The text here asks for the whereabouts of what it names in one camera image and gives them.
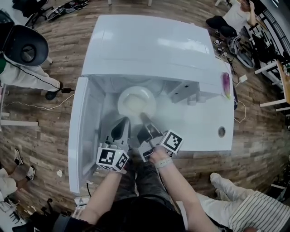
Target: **wristwatch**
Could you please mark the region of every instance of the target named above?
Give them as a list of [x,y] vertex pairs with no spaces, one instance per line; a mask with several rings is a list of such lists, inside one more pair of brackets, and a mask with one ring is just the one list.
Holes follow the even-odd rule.
[[155,168],[160,169],[160,168],[163,168],[171,163],[173,163],[173,161],[170,157],[168,157],[166,159],[163,159],[163,160],[155,163],[154,165],[155,165]]

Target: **pink and purple object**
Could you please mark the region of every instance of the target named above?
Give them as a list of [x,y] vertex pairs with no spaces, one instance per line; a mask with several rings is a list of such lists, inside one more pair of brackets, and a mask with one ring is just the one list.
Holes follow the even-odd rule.
[[231,90],[230,90],[230,75],[227,72],[222,74],[222,86],[225,92],[225,95],[228,99],[231,99]]

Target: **bicycle wheel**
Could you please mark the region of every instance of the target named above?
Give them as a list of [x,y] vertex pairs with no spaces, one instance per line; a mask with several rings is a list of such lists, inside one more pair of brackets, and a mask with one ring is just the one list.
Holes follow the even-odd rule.
[[63,12],[63,6],[59,6],[58,8],[52,10],[46,17],[47,20],[52,20],[52,19],[56,19],[57,17],[59,17],[61,15],[61,13]]

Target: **beige pants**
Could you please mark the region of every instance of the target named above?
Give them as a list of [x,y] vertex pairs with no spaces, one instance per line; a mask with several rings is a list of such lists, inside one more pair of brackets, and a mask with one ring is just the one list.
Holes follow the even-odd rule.
[[16,182],[5,169],[0,169],[0,201],[17,190]]
[[228,227],[228,220],[232,214],[247,196],[254,194],[255,191],[238,187],[234,185],[232,181],[222,178],[220,175],[216,175],[216,177],[212,179],[212,184],[215,188],[219,189],[218,196],[220,199],[225,200],[214,200],[198,193],[199,201],[204,212],[209,217],[218,224]]
[[49,77],[49,75],[45,73],[41,67],[19,67],[25,72],[31,73],[47,83],[37,79],[34,76],[26,74],[10,63],[6,63],[4,71],[0,74],[1,83],[32,89],[44,89],[48,91],[57,91],[59,89],[59,81]]

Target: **black pants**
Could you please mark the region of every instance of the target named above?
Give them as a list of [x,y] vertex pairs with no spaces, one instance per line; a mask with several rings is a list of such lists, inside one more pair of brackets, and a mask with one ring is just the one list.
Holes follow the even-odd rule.
[[206,20],[206,23],[209,27],[217,29],[221,35],[226,38],[236,37],[236,30],[231,27],[221,16],[214,16]]

